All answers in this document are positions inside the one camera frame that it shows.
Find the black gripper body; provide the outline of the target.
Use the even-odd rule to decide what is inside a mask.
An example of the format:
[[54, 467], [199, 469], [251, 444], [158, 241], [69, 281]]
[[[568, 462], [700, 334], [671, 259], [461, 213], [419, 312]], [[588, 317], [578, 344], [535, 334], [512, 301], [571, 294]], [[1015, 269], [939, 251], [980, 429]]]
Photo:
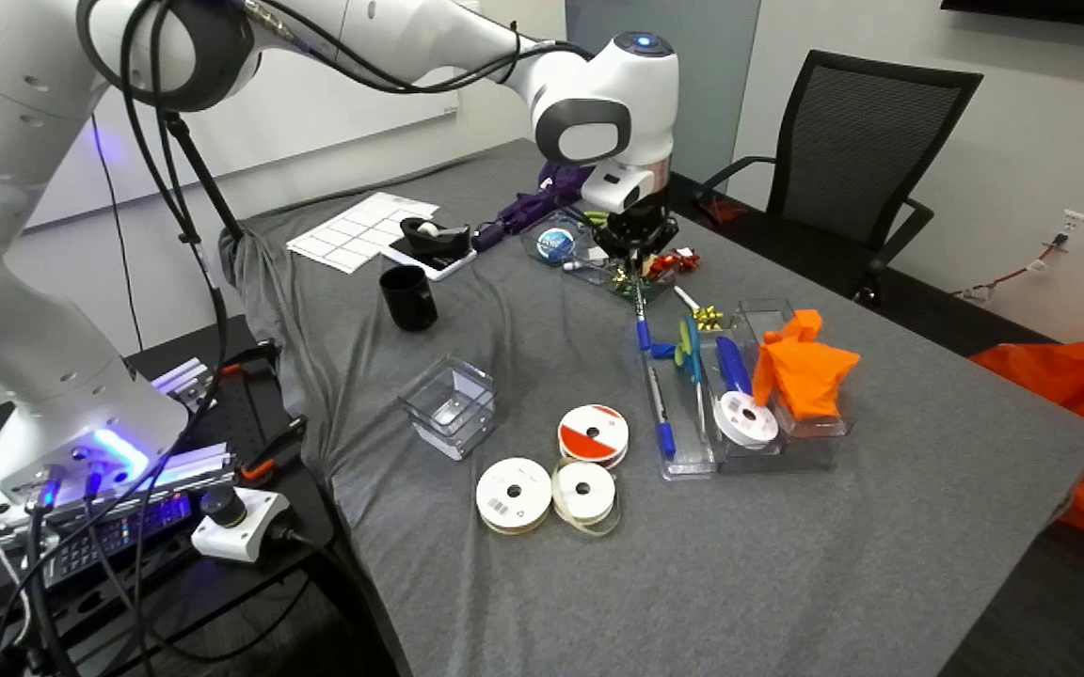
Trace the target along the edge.
[[646, 255], [663, 251], [677, 238], [677, 221], [663, 196], [641, 198], [619, 213], [604, 213], [594, 226], [594, 245], [612, 259], [641, 269]]

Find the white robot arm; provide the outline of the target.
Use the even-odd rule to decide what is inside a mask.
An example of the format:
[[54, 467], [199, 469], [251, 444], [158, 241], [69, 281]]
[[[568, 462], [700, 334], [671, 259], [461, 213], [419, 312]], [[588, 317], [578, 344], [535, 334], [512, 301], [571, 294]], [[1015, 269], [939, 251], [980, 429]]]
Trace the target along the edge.
[[619, 29], [584, 54], [461, 0], [0, 0], [0, 494], [16, 506], [88, 478], [136, 483], [187, 410], [136, 376], [69, 301], [5, 265], [105, 94], [158, 137], [233, 98], [268, 54], [307, 55], [381, 94], [494, 78], [527, 104], [527, 141], [588, 175], [584, 198], [626, 213], [671, 183], [677, 50]]

